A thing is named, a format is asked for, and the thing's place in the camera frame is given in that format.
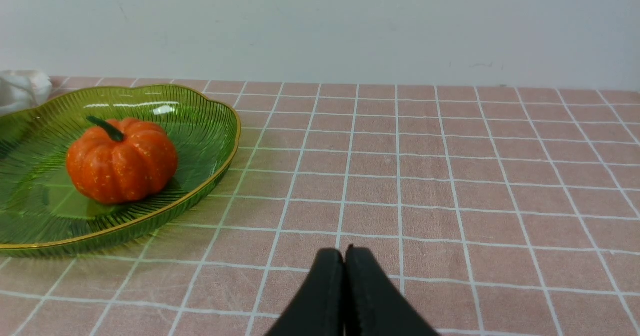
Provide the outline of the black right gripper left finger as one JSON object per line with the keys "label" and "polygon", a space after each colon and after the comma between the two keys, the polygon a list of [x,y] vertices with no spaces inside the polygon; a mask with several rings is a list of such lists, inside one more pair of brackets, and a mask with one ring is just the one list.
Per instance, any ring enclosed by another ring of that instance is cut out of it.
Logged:
{"label": "black right gripper left finger", "polygon": [[345,264],[334,248],[318,250],[297,293],[268,336],[342,336]]}

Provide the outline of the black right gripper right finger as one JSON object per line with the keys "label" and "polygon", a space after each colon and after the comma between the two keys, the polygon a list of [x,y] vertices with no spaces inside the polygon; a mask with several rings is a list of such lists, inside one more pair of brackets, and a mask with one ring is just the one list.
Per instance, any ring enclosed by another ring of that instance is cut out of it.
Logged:
{"label": "black right gripper right finger", "polygon": [[345,273],[347,336],[438,336],[393,285],[370,249],[349,245]]}

